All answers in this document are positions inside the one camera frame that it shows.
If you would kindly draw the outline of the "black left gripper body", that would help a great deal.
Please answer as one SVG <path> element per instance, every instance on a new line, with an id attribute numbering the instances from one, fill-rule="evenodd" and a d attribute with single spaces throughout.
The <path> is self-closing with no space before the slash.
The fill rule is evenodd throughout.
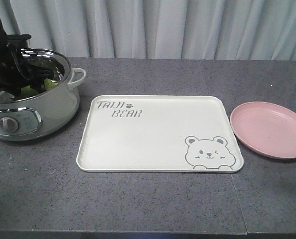
<path id="1" fill-rule="evenodd" d="M 21 50 L 28 46 L 29 34 L 6 34 L 0 19 L 0 75 L 27 74 L 29 66 Z"/>

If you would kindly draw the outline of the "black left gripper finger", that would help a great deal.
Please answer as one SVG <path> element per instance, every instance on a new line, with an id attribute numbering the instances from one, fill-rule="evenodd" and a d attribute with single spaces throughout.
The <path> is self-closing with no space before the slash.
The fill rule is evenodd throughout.
<path id="1" fill-rule="evenodd" d="M 18 71 L 20 84 L 34 89 L 45 89 L 44 80 L 54 78 L 54 71 L 45 67 L 43 57 L 37 51 L 20 51 Z"/>
<path id="2" fill-rule="evenodd" d="M 14 96 L 21 93 L 22 76 L 15 63 L 0 63 L 0 89 Z"/>

